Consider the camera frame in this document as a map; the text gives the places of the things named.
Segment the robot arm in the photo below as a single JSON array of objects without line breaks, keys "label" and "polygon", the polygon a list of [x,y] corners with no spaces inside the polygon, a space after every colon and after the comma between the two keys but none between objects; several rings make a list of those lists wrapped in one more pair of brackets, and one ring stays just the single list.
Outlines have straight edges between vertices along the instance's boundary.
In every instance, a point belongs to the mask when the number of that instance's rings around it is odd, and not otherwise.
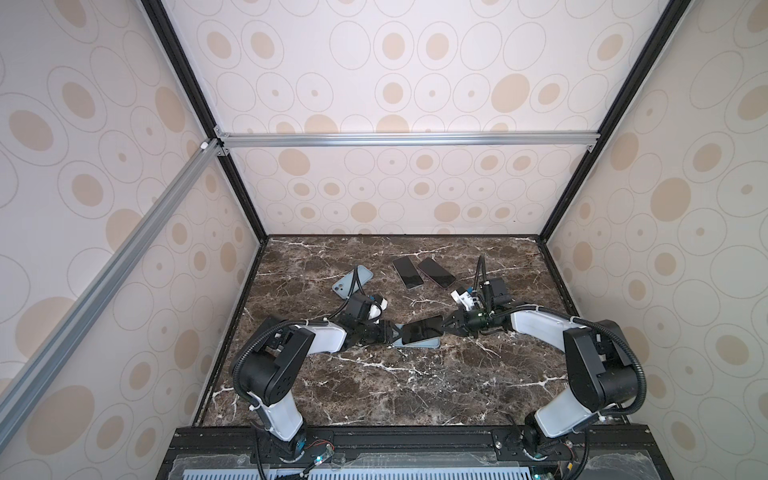
[{"label": "robot arm", "polygon": [[[478,271],[481,268],[485,270],[482,257]],[[516,439],[530,455],[541,456],[539,448],[550,443],[546,439],[579,432],[601,412],[628,414],[642,406],[646,395],[642,366],[616,323],[592,323],[514,301],[501,278],[482,278],[474,289],[453,292],[452,297],[459,308],[443,323],[446,333],[477,338],[480,332],[493,329],[513,330],[565,353],[568,388],[529,414]],[[633,397],[630,407],[621,408],[621,403]]]},{"label": "robot arm", "polygon": [[290,391],[306,356],[393,342],[399,331],[381,319],[386,307],[381,296],[358,292],[331,316],[333,322],[290,322],[270,315],[235,355],[230,367],[235,392],[256,410],[285,458],[301,455],[306,442]]},{"label": "robot arm", "polygon": [[[500,278],[483,279],[476,290],[452,296],[460,307],[445,318],[446,333],[477,336],[497,328],[514,330],[565,354],[569,388],[530,413],[519,438],[512,439],[523,443],[529,455],[545,456],[542,446],[551,443],[547,439],[581,431],[606,409],[632,413],[642,405],[642,367],[616,323],[591,323],[514,301]],[[354,293],[333,323],[280,322],[270,316],[235,355],[235,391],[249,400],[287,458],[298,457],[306,441],[303,418],[290,391],[304,359],[311,353],[334,353],[354,345],[392,343],[399,331],[380,318],[385,308],[381,297]],[[631,407],[620,407],[633,397]]]}]

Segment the smartphone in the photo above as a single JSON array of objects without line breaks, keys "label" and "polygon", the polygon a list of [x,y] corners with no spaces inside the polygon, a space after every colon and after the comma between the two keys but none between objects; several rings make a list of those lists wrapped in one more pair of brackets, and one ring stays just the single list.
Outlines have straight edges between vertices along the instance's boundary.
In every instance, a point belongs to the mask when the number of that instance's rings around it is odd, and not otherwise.
[{"label": "smartphone", "polygon": [[[401,329],[402,331],[404,324],[397,323],[395,326]],[[394,346],[397,349],[438,349],[440,348],[440,337],[437,336],[433,339],[422,340],[421,342],[408,343],[406,345],[403,345],[402,337],[400,337],[394,342],[392,342],[392,346]]]},{"label": "smartphone", "polygon": [[[340,296],[342,300],[346,300],[349,295],[349,286],[352,285],[352,275],[355,273],[355,270],[347,273],[341,280],[333,284],[333,292]],[[371,270],[368,270],[362,265],[357,266],[357,277],[360,279],[360,283],[362,285],[365,285],[368,280],[371,280],[373,278],[373,272]],[[359,290],[360,287],[355,285],[355,288],[352,290],[351,293],[355,293],[357,290]]]},{"label": "smartphone", "polygon": [[410,290],[411,288],[424,283],[419,272],[416,271],[413,263],[411,263],[410,258],[400,257],[395,259],[392,262],[392,265],[395,266],[395,270],[397,270],[397,274],[400,275],[400,279],[406,285],[406,289]]},{"label": "smartphone", "polygon": [[452,283],[456,281],[456,277],[451,275],[449,271],[439,266],[432,258],[426,258],[419,264],[419,270],[424,272],[426,276],[435,281],[443,288],[448,288]]},{"label": "smartphone", "polygon": [[402,332],[403,345],[442,336],[442,315],[406,323],[400,331]]}]

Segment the wallpaper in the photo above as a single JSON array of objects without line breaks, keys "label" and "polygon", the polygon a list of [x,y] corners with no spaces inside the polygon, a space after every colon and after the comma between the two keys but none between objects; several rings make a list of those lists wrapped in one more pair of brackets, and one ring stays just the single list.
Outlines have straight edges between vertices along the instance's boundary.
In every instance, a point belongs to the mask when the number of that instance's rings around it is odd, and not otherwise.
[{"label": "wallpaper", "polygon": [[134,2],[3,2],[0,392],[201,142]]},{"label": "wallpaper", "polygon": [[666,0],[166,0],[225,131],[596,129]]},{"label": "wallpaper", "polygon": [[582,315],[645,365],[677,480],[765,478],[768,2],[707,0],[549,246]]},{"label": "wallpaper", "polygon": [[267,233],[538,233],[584,145],[236,148]]},{"label": "wallpaper", "polygon": [[1,480],[154,480],[255,257],[235,202],[214,161],[0,455]]}]

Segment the black frame edge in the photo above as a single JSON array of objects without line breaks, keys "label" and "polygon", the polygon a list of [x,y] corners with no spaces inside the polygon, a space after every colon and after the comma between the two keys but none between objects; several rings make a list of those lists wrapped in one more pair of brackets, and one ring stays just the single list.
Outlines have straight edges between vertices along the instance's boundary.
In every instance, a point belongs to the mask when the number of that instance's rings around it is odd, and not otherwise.
[{"label": "black frame edge", "polygon": [[634,62],[634,66],[630,70],[627,80],[619,90],[614,103],[608,110],[603,123],[598,129],[600,138],[594,145],[591,151],[587,151],[581,159],[576,171],[574,172],[571,180],[568,182],[563,194],[560,196],[557,205],[555,205],[552,214],[549,216],[547,223],[541,230],[540,237],[543,243],[549,241],[549,238],[554,233],[554,229],[557,228],[560,220],[562,220],[568,207],[571,206],[571,202],[576,197],[581,185],[587,180],[594,162],[602,153],[608,141],[611,139],[611,135],[614,133],[624,113],[629,108],[635,94],[640,89],[643,81],[648,76],[648,73],[654,66],[659,54],[667,44],[667,40],[672,35],[677,23],[682,18],[691,0],[670,0],[664,12],[659,17],[654,30],[651,32],[650,37],[645,42],[643,50]]},{"label": "black frame edge", "polygon": [[[358,450],[359,452],[369,452],[371,447],[375,451],[386,452],[396,448],[394,442],[377,442],[379,438],[386,439],[387,435],[440,435],[441,439],[435,447],[432,443],[425,443],[425,451],[434,452],[457,452],[457,451],[484,451],[492,453],[495,450],[492,446],[492,436],[494,431],[507,429],[509,425],[359,425],[357,427],[334,427],[334,426],[311,426],[309,430],[319,430],[330,432],[335,439],[345,439],[342,450]],[[644,424],[633,425],[593,425],[589,427],[591,433],[590,447],[596,450],[612,450],[616,452],[636,452],[646,451],[651,461],[654,463],[659,476],[663,480],[674,480],[672,473],[667,466],[661,450],[658,447],[656,439]],[[375,445],[357,445],[356,436],[363,435],[362,440],[370,442],[373,440]],[[478,450],[476,440],[478,436],[487,437],[487,443]],[[582,437],[580,434],[571,435],[571,440],[577,445]],[[447,449],[446,444],[455,445],[457,449]],[[253,429],[249,426],[227,426],[227,427],[190,427],[176,429],[174,438],[171,441],[166,455],[163,458],[157,480],[166,480],[173,468],[174,461],[178,457],[189,457],[198,455],[252,455],[253,449]],[[581,457],[581,449],[577,446],[576,452]],[[521,466],[536,468],[540,465],[526,458],[517,460]],[[552,462],[544,462],[547,468],[554,468]]]},{"label": "black frame edge", "polygon": [[540,237],[536,239],[536,244],[538,245],[538,250],[541,252],[541,258],[544,260],[544,264],[547,266],[547,270],[549,270],[549,274],[552,275],[554,286],[558,289],[560,298],[563,300],[563,305],[565,305],[565,312],[568,315],[578,316],[578,309],[576,308],[576,304],[571,298],[571,294],[568,292],[568,288],[565,286],[565,281],[563,281],[563,277],[560,275],[558,266],[554,263],[554,258],[552,258],[552,254],[549,252],[547,244]]},{"label": "black frame edge", "polygon": [[[181,42],[176,35],[173,24],[170,22],[170,18],[168,17],[168,13],[166,12],[162,1],[141,0],[141,4],[144,6],[147,17],[149,18],[157,37],[160,39],[160,43],[163,45],[166,56],[168,57],[171,66],[174,68],[176,76],[178,77],[184,92],[187,94],[189,102],[192,104],[197,119],[203,126],[203,131],[208,138],[218,138],[216,132],[216,119],[210,111],[203,90],[197,82],[197,77],[194,75],[194,71],[187,59],[187,55],[184,53],[184,49],[181,46]],[[253,231],[256,233],[259,242],[266,242],[267,235],[264,230],[264,225],[262,225],[261,219],[256,212],[256,208],[253,206],[253,202],[250,199],[250,195],[248,195],[248,192],[246,191],[245,183],[237,172],[237,167],[232,160],[232,156],[226,149],[223,149],[223,151],[227,152],[227,154],[219,157],[221,168],[227,175],[227,179],[232,185],[232,190],[234,190],[234,193],[240,202],[240,206],[243,208],[243,212],[245,213],[250,226],[253,228]]]},{"label": "black frame edge", "polygon": [[530,235],[515,235],[512,233],[506,233],[504,235],[501,234],[493,234],[493,233],[475,233],[475,234],[468,234],[468,235],[461,235],[452,233],[449,235],[445,234],[437,234],[437,233],[375,233],[375,234],[362,234],[362,233],[312,233],[312,234],[302,234],[302,233],[284,233],[284,234],[277,234],[272,233],[270,234],[270,238],[333,238],[333,237],[349,237],[349,238],[519,238],[519,239],[527,239],[527,240],[533,240],[535,241],[538,238],[538,235],[536,233],[531,233]]},{"label": "black frame edge", "polygon": [[240,295],[240,299],[237,301],[237,306],[235,307],[234,314],[232,315],[230,325],[227,328],[227,331],[224,333],[223,342],[221,343],[219,354],[216,357],[216,362],[214,363],[214,367],[208,376],[208,383],[205,385],[203,399],[200,402],[200,405],[197,407],[194,420],[192,421],[193,427],[200,427],[200,424],[202,423],[203,419],[205,418],[205,414],[208,411],[210,397],[214,393],[216,383],[219,381],[219,376],[221,375],[221,371],[224,368],[224,363],[227,361],[227,354],[230,351],[230,346],[232,345],[232,339],[235,336],[235,331],[240,325],[240,317],[243,315],[245,302],[250,296],[250,289],[253,286],[253,281],[256,279],[256,274],[259,271],[259,265],[261,264],[261,260],[263,259],[264,253],[266,252],[266,245],[269,242],[269,237],[267,237],[263,242],[260,242],[259,250],[256,252],[256,258],[253,260],[253,265],[250,268],[248,277],[246,278],[245,284],[243,285],[243,293]]}]

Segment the ventilation grille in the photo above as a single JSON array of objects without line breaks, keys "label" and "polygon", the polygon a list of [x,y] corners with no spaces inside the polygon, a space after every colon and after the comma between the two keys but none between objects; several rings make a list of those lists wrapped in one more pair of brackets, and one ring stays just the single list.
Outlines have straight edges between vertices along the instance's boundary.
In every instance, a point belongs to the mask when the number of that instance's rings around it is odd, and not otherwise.
[{"label": "ventilation grille", "polygon": [[[267,480],[298,473],[298,469],[269,470]],[[186,470],[184,480],[259,480],[255,468]],[[308,480],[531,480],[527,467],[472,468],[344,468],[312,471]]]}]

